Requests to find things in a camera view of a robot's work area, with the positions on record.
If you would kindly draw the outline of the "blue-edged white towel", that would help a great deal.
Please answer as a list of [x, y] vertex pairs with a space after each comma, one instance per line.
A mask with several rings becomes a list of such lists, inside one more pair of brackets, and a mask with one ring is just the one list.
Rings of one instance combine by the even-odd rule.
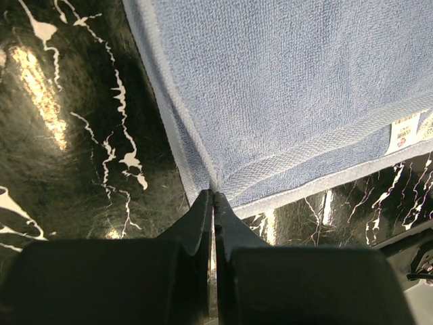
[[432, 151], [431, 1], [125, 1], [189, 202], [240, 217]]

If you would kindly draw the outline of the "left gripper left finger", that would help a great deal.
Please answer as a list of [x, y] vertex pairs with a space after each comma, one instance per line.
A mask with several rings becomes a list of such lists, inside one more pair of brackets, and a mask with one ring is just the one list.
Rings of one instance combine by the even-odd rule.
[[203, 322], [209, 315], [213, 198], [211, 190], [202, 190], [188, 212], [162, 233], [163, 240], [177, 241], [185, 253], [180, 302], [189, 305], [181, 308], [181, 315], [191, 316], [191, 322]]

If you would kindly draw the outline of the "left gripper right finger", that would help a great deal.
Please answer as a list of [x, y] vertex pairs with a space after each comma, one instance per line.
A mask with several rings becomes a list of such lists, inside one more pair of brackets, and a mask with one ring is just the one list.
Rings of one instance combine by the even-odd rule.
[[216, 278], [221, 322], [273, 319], [274, 250], [233, 212], [225, 195], [214, 195]]

